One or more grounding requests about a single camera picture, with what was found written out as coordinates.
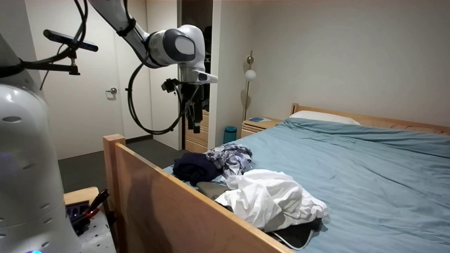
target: wooden headboard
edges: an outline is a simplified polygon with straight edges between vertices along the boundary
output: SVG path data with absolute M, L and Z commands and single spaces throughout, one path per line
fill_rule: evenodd
M 354 121 L 360 123 L 361 125 L 372 127 L 372 128 L 391 128 L 391 130 L 406 130 L 406 131 L 416 131 L 416 132 L 431 132 L 431 134 L 450 135 L 448 127 L 391 120 L 391 118 L 378 118 L 378 117 L 360 116 L 360 114 L 339 113 L 339 111 L 332 111 L 332 110 L 322 110 L 322 109 L 292 104 L 292 114 L 296 111 L 302 111 L 302 110 L 349 117 L 349 118 L 353 118 Z

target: wooden bed frame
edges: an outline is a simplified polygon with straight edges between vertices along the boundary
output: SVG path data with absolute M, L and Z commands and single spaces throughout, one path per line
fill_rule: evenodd
M 292 106 L 292 113 L 301 110 L 351 117 L 368 127 L 450 134 L 447 127 Z M 112 235 L 121 253 L 291 252 L 128 149 L 119 135 L 104 138 L 104 161 L 108 208 L 116 214 Z

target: white cloth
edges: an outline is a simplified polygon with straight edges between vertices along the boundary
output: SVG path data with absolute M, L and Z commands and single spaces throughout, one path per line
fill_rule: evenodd
M 230 207 L 239 218 L 266 232 L 327 215 L 325 203 L 284 173 L 254 169 L 243 176 L 230 176 L 225 183 L 230 191 L 215 201 Z

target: lamp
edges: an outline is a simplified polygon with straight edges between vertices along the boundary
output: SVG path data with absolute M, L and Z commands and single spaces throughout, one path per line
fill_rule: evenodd
M 250 55 L 246 58 L 246 64 L 249 65 L 249 69 L 244 72 L 244 79 L 247 80 L 247 89 L 244 94 L 243 120 L 247 120 L 250 82 L 256 79 L 256 72 L 251 69 L 253 62 L 254 62 L 253 51 L 250 51 Z

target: blue bed sheet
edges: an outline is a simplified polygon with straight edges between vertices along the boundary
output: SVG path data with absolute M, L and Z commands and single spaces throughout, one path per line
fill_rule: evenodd
M 450 252 L 448 137 L 287 120 L 236 142 L 327 204 L 302 252 Z

